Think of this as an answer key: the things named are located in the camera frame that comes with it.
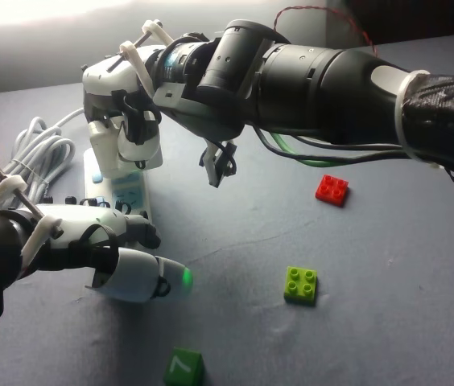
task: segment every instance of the lego stud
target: lego stud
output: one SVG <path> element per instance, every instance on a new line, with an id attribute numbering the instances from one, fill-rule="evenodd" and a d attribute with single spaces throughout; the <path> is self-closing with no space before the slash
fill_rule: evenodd
<path id="1" fill-rule="evenodd" d="M 290 269 L 290 276 L 297 280 L 299 278 L 299 270 L 297 268 Z"/>
<path id="2" fill-rule="evenodd" d="M 297 285 L 295 284 L 294 281 L 290 281 L 288 283 L 288 289 L 290 292 L 297 292 Z"/>
<path id="3" fill-rule="evenodd" d="M 313 281 L 313 271 L 306 271 L 306 280 Z"/>
<path id="4" fill-rule="evenodd" d="M 304 294 L 307 296 L 311 296 L 313 294 L 313 287 L 309 284 L 304 284 L 303 290 Z"/>

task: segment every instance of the green lego block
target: green lego block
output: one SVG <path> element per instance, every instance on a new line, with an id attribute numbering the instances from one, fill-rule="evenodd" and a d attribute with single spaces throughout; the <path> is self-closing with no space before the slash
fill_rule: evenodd
<path id="1" fill-rule="evenodd" d="M 199 352 L 173 347 L 164 373 L 167 386 L 199 386 L 204 375 L 204 362 Z"/>
<path id="2" fill-rule="evenodd" d="M 315 302 L 316 271 L 298 267 L 288 267 L 284 298 L 288 302 L 313 305 Z"/>

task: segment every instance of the red lego block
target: red lego block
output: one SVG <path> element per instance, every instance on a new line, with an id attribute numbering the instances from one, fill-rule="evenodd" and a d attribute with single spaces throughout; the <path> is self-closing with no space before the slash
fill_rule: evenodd
<path id="1" fill-rule="evenodd" d="M 326 203 L 332 203 L 338 207 L 343 206 L 345 196 L 349 190 L 349 183 L 343 179 L 335 179 L 330 175 L 324 175 L 322 182 L 316 189 L 315 197 Z"/>

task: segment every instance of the gray tabletop surface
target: gray tabletop surface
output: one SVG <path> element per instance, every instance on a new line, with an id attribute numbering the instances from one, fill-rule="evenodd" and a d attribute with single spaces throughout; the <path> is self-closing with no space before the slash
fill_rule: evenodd
<path id="1" fill-rule="evenodd" d="M 406 68 L 454 73 L 454 37 L 381 47 Z M 0 165 L 35 116 L 81 106 L 79 84 L 0 94 Z M 51 192 L 84 195 L 86 123 L 64 127 L 72 167 Z M 204 356 L 204 384 L 454 385 L 454 185 L 415 161 L 329 170 L 266 151 L 247 128 L 220 189 L 204 141 L 161 125 L 148 173 L 157 253 L 194 273 L 183 302 L 125 304 L 85 289 L 90 269 L 36 273 L 5 292 L 0 386 L 161 385 L 174 346 Z M 344 208 L 314 197 L 324 172 L 349 181 Z M 288 265 L 316 269 L 316 307 L 288 305 Z"/>

